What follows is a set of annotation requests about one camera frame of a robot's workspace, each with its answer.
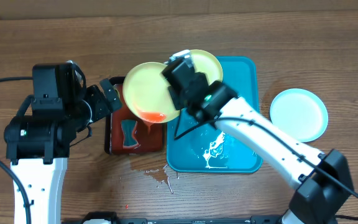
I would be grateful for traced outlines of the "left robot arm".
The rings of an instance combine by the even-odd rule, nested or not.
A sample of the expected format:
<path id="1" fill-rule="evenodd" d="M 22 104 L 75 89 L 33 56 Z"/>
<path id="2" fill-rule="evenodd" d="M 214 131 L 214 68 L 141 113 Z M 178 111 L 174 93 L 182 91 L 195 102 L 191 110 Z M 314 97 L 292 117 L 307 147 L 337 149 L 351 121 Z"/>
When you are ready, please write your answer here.
<path id="1" fill-rule="evenodd" d="M 60 223 L 62 188 L 77 133 L 122 103 L 108 79 L 87 86 L 77 64 L 38 64 L 29 95 L 4 130 L 14 182 L 15 223 Z"/>

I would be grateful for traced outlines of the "light blue plate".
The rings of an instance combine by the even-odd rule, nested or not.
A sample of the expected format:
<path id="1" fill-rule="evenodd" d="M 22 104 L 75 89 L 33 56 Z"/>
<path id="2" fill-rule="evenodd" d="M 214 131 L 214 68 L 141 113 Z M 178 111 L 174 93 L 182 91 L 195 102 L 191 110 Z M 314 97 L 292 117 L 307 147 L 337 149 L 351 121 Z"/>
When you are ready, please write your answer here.
<path id="1" fill-rule="evenodd" d="M 270 104 L 270 119 L 280 130 L 301 142 L 321 137 L 328 127 L 328 110 L 314 93 L 291 88 L 279 93 Z"/>

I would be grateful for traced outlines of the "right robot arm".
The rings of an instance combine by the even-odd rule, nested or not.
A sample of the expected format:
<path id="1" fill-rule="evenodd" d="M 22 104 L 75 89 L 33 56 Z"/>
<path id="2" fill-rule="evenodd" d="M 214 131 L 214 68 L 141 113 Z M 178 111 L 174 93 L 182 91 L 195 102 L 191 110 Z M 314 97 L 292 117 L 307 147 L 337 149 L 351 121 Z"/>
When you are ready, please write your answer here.
<path id="1" fill-rule="evenodd" d="M 347 159 L 293 139 L 256 112 L 226 84 L 209 84 L 203 73 L 165 73 L 177 105 L 199 121 L 235 137 L 268 162 L 295 189 L 282 223 L 336 223 L 353 189 Z"/>

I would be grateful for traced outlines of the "green and pink sponge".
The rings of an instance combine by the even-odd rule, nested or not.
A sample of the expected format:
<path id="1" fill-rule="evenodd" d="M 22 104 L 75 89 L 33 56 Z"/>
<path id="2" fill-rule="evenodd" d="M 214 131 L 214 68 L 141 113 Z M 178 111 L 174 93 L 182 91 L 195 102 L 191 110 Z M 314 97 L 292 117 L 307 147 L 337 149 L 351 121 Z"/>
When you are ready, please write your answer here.
<path id="1" fill-rule="evenodd" d="M 121 129 L 123 133 L 123 148 L 132 148 L 139 145 L 136 134 L 137 121 L 125 119 L 121 121 Z"/>

